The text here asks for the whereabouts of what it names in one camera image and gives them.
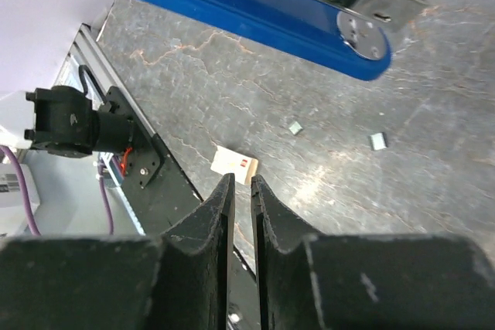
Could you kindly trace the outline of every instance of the blue plastic frame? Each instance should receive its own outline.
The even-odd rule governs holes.
[[[358,56],[345,45],[339,10],[318,0],[143,0],[313,61],[360,80],[378,78],[391,64]]]

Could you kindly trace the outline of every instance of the purple cable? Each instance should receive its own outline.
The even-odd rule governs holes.
[[[22,201],[24,202],[24,210],[26,212],[26,218],[28,220],[28,226],[31,233],[35,236],[40,236],[41,233],[38,230],[38,226],[36,225],[36,221],[34,220],[34,215],[31,210],[31,201],[29,200],[28,187],[26,185],[26,178],[24,178],[24,173],[22,172],[21,165],[19,164],[19,160],[17,156],[8,148],[7,146],[1,146],[0,150],[3,151],[5,156],[7,156],[15,169],[15,173],[17,175],[17,179],[19,180],[19,188],[21,189]]]
[[[105,190],[105,183],[103,179],[103,166],[104,163],[100,160],[98,162],[98,182],[100,183],[101,198],[103,199],[103,204],[105,206],[105,211],[108,217],[108,234],[114,234],[114,217],[111,215],[110,203],[108,202],[107,191]]]

